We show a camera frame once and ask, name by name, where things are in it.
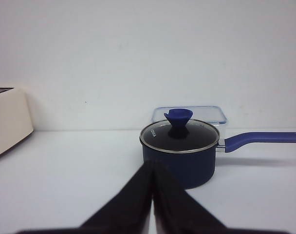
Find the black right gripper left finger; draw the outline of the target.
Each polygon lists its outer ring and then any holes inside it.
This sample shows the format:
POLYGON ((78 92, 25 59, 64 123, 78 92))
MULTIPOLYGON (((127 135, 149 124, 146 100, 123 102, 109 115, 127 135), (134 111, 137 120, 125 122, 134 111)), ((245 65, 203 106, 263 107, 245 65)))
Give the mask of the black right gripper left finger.
POLYGON ((145 162, 121 191, 75 228, 22 230, 20 234, 147 234, 154 164, 145 162))

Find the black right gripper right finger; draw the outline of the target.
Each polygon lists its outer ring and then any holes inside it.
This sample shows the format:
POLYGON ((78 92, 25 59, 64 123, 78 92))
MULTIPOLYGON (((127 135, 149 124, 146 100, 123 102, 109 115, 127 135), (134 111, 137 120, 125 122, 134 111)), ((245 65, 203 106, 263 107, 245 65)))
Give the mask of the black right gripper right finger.
POLYGON ((285 234, 282 230, 230 228, 192 198, 158 161, 153 168, 153 204, 158 234, 285 234))

